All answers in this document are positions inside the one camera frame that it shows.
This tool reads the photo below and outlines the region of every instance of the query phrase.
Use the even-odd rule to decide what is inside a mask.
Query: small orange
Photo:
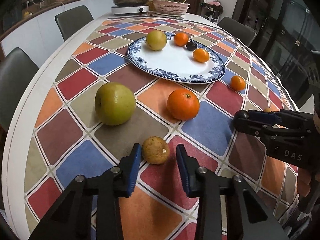
[[[186,121],[196,117],[200,103],[193,92],[182,88],[169,95],[167,108],[174,118]]]
[[[189,36],[186,35],[185,33],[177,33],[174,37],[173,37],[173,41],[176,45],[178,46],[184,46],[188,43],[189,41]]]
[[[201,63],[207,62],[210,59],[210,55],[205,49],[195,49],[192,55],[196,61]]]
[[[241,91],[245,89],[245,81],[240,76],[233,76],[230,81],[230,87],[235,91]]]

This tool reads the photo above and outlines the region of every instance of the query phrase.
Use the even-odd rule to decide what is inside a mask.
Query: plate
[[[194,41],[198,49],[205,49],[210,55],[209,61],[200,63],[194,60],[192,51],[174,44],[174,35],[166,36],[167,44],[159,51],[149,49],[145,37],[134,41],[128,47],[128,58],[135,66],[151,75],[181,83],[206,84],[223,77],[226,67],[212,49]]]

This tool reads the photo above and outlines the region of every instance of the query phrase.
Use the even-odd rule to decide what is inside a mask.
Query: colorful checkered tablecloth
[[[187,85],[136,68],[126,57],[128,45],[154,29],[184,32],[212,48],[226,65],[225,75],[215,83]],[[246,80],[244,90],[230,89],[234,75]],[[106,82],[124,84],[137,100],[132,118],[115,127],[102,125],[94,111],[96,91]],[[200,100],[199,114],[186,122],[176,120],[166,109],[169,94],[181,87],[192,90]],[[170,158],[163,165],[143,161],[132,197],[120,199],[125,240],[194,239],[199,201],[183,192],[175,159],[179,143],[216,174],[243,175],[284,222],[297,202],[297,168],[267,157],[258,138],[235,131],[232,117],[240,109],[293,110],[286,94],[249,49],[219,28],[154,16],[103,22],[56,77],[34,126],[24,183],[30,232],[76,175],[102,174],[127,156],[134,143],[142,144],[150,136],[168,142]],[[221,203],[222,234],[226,235],[224,198]],[[95,212],[96,202],[91,239],[95,239]]]

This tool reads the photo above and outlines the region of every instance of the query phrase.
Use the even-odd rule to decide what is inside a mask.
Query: power cord
[[[37,6],[41,6],[41,7],[49,7],[49,6],[51,6],[52,4],[55,4],[55,3],[61,3],[62,5],[63,5],[63,12],[64,12],[64,10],[65,10],[65,6],[64,6],[64,3],[63,2],[54,2],[54,3],[52,3],[52,4],[50,4],[50,5],[42,5],[42,4],[38,4],[38,3],[35,3],[33,0],[30,0],[30,2],[32,2],[33,4],[35,4],[35,5],[37,5]]]

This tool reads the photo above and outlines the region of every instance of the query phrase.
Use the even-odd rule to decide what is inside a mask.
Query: pink basket
[[[188,10],[188,3],[170,2],[162,0],[153,0],[153,5],[159,13],[170,15],[185,14]]]

